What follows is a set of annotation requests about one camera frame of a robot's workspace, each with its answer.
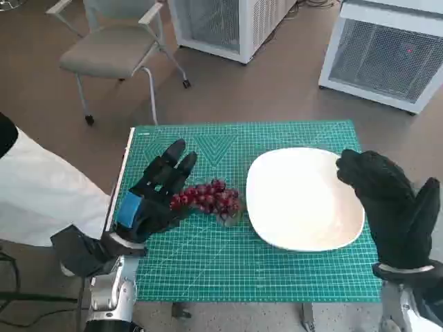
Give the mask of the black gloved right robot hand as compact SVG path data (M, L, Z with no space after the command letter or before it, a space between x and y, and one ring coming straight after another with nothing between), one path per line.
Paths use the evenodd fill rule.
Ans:
M440 182L430 177L416 192L402 168L375 151L345 149L336 166L363 205L379 262L397 269L430 265Z

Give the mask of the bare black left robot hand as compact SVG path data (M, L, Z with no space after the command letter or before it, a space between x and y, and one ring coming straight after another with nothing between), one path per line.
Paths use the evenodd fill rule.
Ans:
M186 209L174 207L173 198L184 187L197 161L197 154L182 156L186 142L180 138L143 171L126 193L116 217L116 234L132 243L144 243L155 233L177 227Z

